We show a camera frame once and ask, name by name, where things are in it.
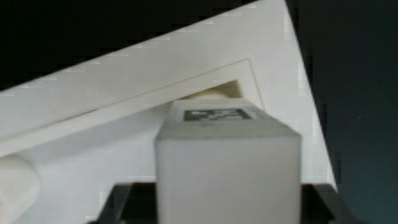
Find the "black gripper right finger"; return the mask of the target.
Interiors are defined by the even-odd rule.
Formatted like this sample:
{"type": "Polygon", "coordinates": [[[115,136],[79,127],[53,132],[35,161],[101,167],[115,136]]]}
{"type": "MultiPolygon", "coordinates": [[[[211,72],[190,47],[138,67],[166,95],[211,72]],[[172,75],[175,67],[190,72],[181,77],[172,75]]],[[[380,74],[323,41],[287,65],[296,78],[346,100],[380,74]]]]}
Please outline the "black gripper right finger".
{"type": "Polygon", "coordinates": [[[301,185],[300,224],[367,224],[355,217],[330,184],[301,185]]]}

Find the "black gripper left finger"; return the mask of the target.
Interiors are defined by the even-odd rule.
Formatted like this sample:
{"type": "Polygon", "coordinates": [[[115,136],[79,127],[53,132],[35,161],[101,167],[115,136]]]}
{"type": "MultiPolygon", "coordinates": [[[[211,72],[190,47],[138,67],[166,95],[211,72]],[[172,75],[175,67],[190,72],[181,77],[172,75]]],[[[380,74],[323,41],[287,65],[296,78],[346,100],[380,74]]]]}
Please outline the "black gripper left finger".
{"type": "Polygon", "coordinates": [[[156,184],[115,184],[99,216],[86,224],[158,224],[156,184]]]}

